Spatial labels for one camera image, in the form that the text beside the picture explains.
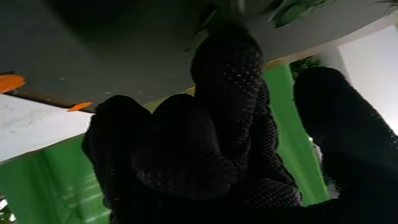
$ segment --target white panel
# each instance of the white panel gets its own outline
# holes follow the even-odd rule
[[[398,133],[398,32],[390,26],[339,47],[350,81]]]
[[[0,162],[79,135],[90,115],[0,94]]]

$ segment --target green panel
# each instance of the green panel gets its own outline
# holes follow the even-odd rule
[[[0,167],[0,192],[19,224],[108,223],[81,136]]]
[[[268,71],[264,80],[270,88],[270,107],[278,127],[278,154],[296,179],[303,205],[309,205],[323,202],[328,196],[312,145],[294,108],[289,67],[280,66]]]

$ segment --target glove finger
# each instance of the glove finger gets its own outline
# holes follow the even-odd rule
[[[248,129],[261,84],[262,54],[247,30],[227,26],[206,39],[191,61],[195,97],[215,122],[220,151],[245,167]]]
[[[154,111],[133,167],[143,185],[168,195],[207,200],[229,191],[236,169],[220,154],[209,114],[188,95],[172,96]]]
[[[140,184],[129,165],[151,114],[129,97],[113,96],[95,108],[83,138],[83,152],[111,209],[111,222],[131,223],[151,218],[158,198]]]
[[[396,180],[398,138],[337,70],[310,68],[298,74],[294,104],[330,177],[341,182]]]

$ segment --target dark fabric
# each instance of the dark fabric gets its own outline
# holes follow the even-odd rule
[[[300,207],[261,65],[255,41],[229,26],[197,50],[195,97],[172,96],[152,115],[126,97],[99,105],[83,150],[113,223],[398,222],[396,135],[326,68],[298,75],[294,103],[341,196]]]

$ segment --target orange object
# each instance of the orange object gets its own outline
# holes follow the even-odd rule
[[[85,107],[90,106],[90,104],[92,104],[92,102],[85,102],[85,103],[76,104],[76,105],[71,107],[71,109],[67,110],[67,112],[72,112],[72,111],[81,110]]]
[[[7,93],[23,85],[24,79],[19,75],[0,75],[0,93]]]
[[[195,87],[190,87],[186,90],[184,90],[184,93],[193,95],[195,94]]]

